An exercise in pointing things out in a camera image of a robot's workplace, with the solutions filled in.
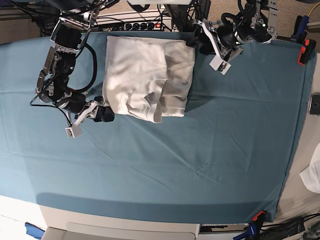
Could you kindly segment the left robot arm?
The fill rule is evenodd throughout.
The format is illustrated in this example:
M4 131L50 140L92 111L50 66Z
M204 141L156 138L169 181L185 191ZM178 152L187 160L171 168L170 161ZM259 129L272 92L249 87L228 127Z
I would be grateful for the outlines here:
M278 2L248 0L238 2L238 14L223 13L217 21L195 20L192 38L186 45L200 45L203 55L220 56L229 62L243 51L243 45L256 41L269 44L277 38Z

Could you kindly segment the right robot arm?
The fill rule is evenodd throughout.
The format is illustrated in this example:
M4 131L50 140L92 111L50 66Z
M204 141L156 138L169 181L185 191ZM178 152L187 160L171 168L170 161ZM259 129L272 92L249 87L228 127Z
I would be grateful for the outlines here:
M94 122L112 122L115 114L104 103L102 96L91 101L85 96L85 92L95 83L98 73L97 54L87 40L104 1L50 0L49 4L60 10L60 16L50 37L54 45L50 47L39 73L34 99L41 101L39 107L59 110L69 127L73 125L71 114L79 121L88 118ZM92 78L86 86L72 89L68 86L70 75L83 49L88 49L92 55Z

